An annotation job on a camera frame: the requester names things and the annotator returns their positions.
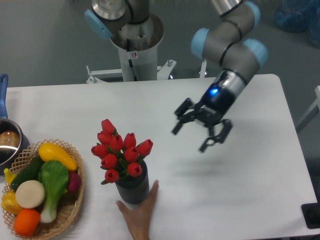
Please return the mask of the bare human hand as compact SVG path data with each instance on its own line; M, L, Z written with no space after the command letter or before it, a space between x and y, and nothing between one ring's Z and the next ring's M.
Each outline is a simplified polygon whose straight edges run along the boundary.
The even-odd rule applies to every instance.
M136 209L129 209L122 201L116 205L122 213L128 231L134 240L149 240L149 231L154 207L157 202L159 181L156 180L149 192L149 196Z

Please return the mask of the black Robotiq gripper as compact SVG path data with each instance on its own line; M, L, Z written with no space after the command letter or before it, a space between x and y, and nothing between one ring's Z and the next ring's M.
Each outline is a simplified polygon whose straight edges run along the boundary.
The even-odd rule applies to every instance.
M216 143L223 144L233 124L230 119L222 119L222 117L235 100L236 97L231 91L217 84L211 84L199 102L194 103L188 97L175 110L174 114L178 122L171 132L177 135L184 124L198 120L208 130L208 137L198 149L201 153ZM215 126L217 125L222 125L222 128L218 134L215 134Z

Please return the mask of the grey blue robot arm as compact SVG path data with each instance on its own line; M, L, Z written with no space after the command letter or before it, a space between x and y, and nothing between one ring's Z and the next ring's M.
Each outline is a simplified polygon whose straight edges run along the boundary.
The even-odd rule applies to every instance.
M268 58L266 46L246 38L260 21L257 5L243 0L215 0L219 14L216 29L199 29L191 40L191 52L202 60L220 65L221 73L199 102L187 98L176 110L177 134L186 123L199 121L208 130L200 147L223 143L232 129L226 112ZM147 0L94 0L84 18L100 38L111 40L118 49L123 80L158 79L158 45L164 36L161 20L150 12Z

